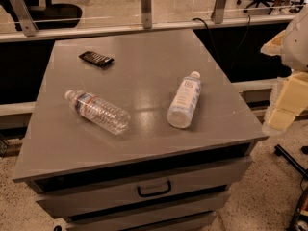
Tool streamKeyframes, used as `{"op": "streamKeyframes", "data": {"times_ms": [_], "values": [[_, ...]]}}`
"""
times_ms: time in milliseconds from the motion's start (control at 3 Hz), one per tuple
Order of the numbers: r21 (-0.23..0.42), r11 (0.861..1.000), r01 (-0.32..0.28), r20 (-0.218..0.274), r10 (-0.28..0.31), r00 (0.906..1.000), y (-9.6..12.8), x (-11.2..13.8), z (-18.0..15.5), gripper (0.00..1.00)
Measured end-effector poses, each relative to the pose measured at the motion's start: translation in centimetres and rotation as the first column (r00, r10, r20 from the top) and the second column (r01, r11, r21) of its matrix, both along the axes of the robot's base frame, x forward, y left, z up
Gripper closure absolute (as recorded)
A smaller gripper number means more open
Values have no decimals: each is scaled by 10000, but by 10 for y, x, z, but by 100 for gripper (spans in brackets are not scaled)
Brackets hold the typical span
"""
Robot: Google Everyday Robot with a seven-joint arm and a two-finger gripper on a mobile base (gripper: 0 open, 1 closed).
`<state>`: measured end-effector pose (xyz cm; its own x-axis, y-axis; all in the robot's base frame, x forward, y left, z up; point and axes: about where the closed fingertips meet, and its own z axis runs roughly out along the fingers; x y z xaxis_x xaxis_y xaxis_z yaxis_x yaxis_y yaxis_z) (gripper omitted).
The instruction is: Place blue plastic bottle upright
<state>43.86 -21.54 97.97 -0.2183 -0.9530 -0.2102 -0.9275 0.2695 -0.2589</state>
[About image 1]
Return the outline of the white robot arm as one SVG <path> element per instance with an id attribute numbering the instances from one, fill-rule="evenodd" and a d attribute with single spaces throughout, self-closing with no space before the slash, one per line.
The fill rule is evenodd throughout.
<path id="1" fill-rule="evenodd" d="M 278 78 L 271 90 L 263 132 L 272 136 L 285 132 L 308 108 L 308 5 L 261 52 L 280 56 L 282 64 L 292 70 L 286 79 Z"/>

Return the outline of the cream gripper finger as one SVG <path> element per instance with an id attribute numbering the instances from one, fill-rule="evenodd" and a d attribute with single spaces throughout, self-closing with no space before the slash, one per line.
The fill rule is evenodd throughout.
<path id="1" fill-rule="evenodd" d="M 284 36 L 285 36 L 285 31 L 281 31 L 271 40 L 265 43 L 261 47 L 260 52 L 268 56 L 281 56 Z"/>
<path id="2" fill-rule="evenodd" d="M 308 108 L 308 73 L 295 72 L 279 80 L 271 93 L 267 125 L 285 131 Z"/>

